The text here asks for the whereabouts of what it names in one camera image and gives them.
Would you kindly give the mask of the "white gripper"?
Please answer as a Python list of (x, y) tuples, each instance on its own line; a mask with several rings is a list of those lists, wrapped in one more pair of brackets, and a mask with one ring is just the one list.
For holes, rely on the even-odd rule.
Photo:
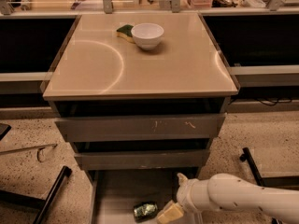
[(184, 215), (184, 211), (188, 213), (197, 213), (198, 210), (192, 201), (192, 187), (198, 182), (196, 178), (188, 179), (183, 173), (178, 173), (178, 192), (177, 203), (169, 201), (166, 206), (158, 213), (157, 223), (168, 224), (171, 221), (180, 219)]

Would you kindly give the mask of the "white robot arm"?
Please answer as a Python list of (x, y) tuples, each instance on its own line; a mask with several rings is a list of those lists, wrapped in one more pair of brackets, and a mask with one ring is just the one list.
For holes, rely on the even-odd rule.
[(299, 224), (299, 192), (251, 184), (240, 177), (216, 174), (207, 180), (188, 179), (178, 173), (177, 201), (170, 201), (157, 215), (169, 224), (187, 213), (203, 211), (260, 211), (286, 224)]

